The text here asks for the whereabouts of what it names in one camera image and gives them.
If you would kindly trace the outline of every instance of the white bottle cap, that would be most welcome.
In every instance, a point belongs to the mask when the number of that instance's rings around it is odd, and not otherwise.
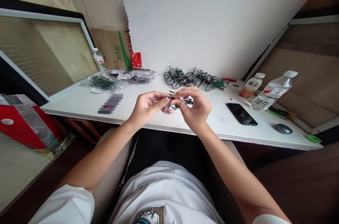
[[[290,78],[294,78],[296,75],[298,75],[298,73],[295,72],[295,71],[286,71],[284,73],[284,76],[287,76],[287,77],[290,77]]]
[[[256,76],[257,78],[264,78],[264,77],[266,76],[266,74],[263,74],[263,73],[258,72],[258,73],[255,74],[255,76]]]

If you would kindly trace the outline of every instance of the black computer mouse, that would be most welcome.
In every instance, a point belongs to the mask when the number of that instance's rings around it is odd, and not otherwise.
[[[293,132],[290,127],[281,123],[278,123],[275,128],[283,134],[291,134]]]

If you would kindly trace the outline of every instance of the black smartphone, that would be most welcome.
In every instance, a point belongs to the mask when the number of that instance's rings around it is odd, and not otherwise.
[[[226,104],[230,111],[234,114],[236,119],[241,123],[242,125],[251,125],[251,126],[257,126],[258,123],[253,119],[253,117],[250,116],[249,113],[238,103],[227,103]]]

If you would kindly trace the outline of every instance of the hand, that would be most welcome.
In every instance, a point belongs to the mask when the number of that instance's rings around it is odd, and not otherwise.
[[[171,100],[170,104],[179,106],[184,120],[192,131],[204,127],[207,123],[207,117],[211,112],[211,103],[206,97],[198,90],[196,86],[185,87],[176,94],[172,95],[173,98],[183,97],[187,99],[188,96],[193,98],[193,106],[188,107],[181,99]]]
[[[169,94],[156,91],[139,95],[134,110],[126,122],[136,130],[141,129],[158,110],[164,112],[165,106],[170,102],[166,96]],[[173,110],[167,109],[166,112],[173,113]]]

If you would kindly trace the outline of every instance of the white table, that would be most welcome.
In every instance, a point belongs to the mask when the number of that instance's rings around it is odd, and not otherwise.
[[[307,134],[293,122],[283,120],[265,111],[260,113],[252,110],[249,104],[254,97],[249,99],[241,98],[238,95],[240,88],[233,86],[232,82],[229,83],[224,91],[213,89],[210,92],[206,92],[204,88],[205,85],[202,85],[201,90],[211,101],[212,105],[212,111],[207,119],[207,123],[219,138],[299,150],[322,148],[322,145],[307,140],[305,138]],[[107,101],[110,93],[95,94],[91,93],[89,86],[77,86],[57,99],[45,104],[41,109],[52,115],[122,124],[132,113],[138,95],[149,91],[175,92],[171,86],[165,83],[162,76],[158,76],[156,83],[142,86],[130,85],[116,92],[123,94],[123,100],[112,114],[106,115],[98,114],[98,109]],[[257,121],[258,125],[241,125],[228,110],[226,103],[229,102],[241,104],[254,120]],[[274,128],[278,123],[289,126],[293,133],[280,133]],[[170,115],[163,112],[156,113],[145,125],[145,128],[194,134],[185,123],[179,109]]]

